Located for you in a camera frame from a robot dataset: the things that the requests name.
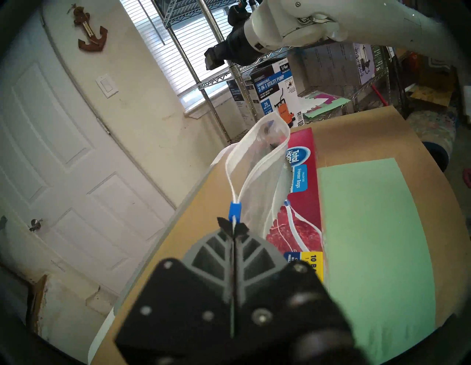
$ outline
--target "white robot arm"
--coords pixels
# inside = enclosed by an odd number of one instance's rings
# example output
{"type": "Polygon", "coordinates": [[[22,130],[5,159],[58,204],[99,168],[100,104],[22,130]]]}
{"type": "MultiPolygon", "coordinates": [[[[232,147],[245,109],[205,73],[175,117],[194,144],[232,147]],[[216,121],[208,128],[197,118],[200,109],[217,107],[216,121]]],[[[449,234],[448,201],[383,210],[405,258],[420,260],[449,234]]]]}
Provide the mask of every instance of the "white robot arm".
{"type": "Polygon", "coordinates": [[[226,44],[209,49],[206,66],[229,59],[248,65],[283,46],[302,47],[329,38],[405,48],[435,59],[465,65],[448,29],[397,0],[264,0],[226,44]]]}

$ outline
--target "anchor decoration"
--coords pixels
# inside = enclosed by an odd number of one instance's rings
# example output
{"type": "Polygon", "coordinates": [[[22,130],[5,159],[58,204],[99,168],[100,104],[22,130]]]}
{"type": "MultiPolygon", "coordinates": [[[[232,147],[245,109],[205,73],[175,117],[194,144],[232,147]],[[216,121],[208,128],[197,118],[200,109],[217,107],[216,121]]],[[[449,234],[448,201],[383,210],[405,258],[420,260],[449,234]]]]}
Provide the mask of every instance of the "anchor decoration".
{"type": "Polygon", "coordinates": [[[90,44],[85,43],[81,39],[79,39],[79,48],[88,51],[88,52],[98,52],[103,49],[106,43],[106,37],[108,35],[108,30],[100,27],[100,34],[101,38],[97,38],[94,34],[93,30],[90,28],[89,20],[90,20],[90,13],[83,12],[83,6],[78,6],[73,10],[73,15],[75,19],[73,23],[75,25],[82,25],[83,29],[87,33],[88,39],[90,40],[90,44]]]}

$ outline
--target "meat image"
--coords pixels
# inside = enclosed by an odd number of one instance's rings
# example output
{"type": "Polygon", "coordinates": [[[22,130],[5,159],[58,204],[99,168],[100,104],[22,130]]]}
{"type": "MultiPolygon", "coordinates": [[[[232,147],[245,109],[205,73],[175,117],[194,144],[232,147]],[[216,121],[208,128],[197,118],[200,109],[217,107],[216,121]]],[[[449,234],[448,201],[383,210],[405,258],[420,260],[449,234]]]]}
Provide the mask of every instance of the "meat image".
{"type": "Polygon", "coordinates": [[[289,205],[285,204],[282,206],[266,240],[273,244],[281,253],[322,251],[322,237],[319,232],[309,223],[296,217],[296,215],[289,205]],[[291,215],[296,232],[305,245],[304,249],[300,247],[296,237],[293,235],[288,214],[291,215]]]}

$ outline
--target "table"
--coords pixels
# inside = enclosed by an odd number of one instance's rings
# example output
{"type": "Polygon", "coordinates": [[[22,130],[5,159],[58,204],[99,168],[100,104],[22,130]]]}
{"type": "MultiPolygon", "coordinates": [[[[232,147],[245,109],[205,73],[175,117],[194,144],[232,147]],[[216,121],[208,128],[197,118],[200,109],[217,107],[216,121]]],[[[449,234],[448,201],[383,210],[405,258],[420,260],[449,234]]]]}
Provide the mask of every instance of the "table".
{"type": "MultiPolygon", "coordinates": [[[[313,130],[318,168],[396,159],[427,239],[435,281],[435,322],[437,327],[441,326],[465,299],[471,272],[471,244],[458,201],[435,161],[392,106],[300,127],[304,128],[313,130]]],[[[177,209],[162,237],[131,278],[115,305],[115,318],[110,314],[106,320],[104,331],[108,326],[109,329],[92,365],[125,364],[114,338],[154,267],[164,258],[183,258],[193,243],[218,229],[216,217],[227,216],[230,201],[224,166],[218,163],[177,209]]]]}

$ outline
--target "switch plate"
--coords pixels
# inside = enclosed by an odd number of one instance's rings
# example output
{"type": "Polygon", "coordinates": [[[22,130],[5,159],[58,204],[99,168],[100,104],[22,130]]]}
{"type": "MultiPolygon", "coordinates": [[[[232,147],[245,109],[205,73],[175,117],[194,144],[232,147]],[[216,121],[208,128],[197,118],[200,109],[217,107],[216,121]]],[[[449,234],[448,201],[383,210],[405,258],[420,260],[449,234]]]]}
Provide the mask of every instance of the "switch plate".
{"type": "Polygon", "coordinates": [[[98,86],[100,87],[103,94],[108,98],[118,92],[118,88],[114,83],[110,75],[105,74],[96,79],[98,86]]]}

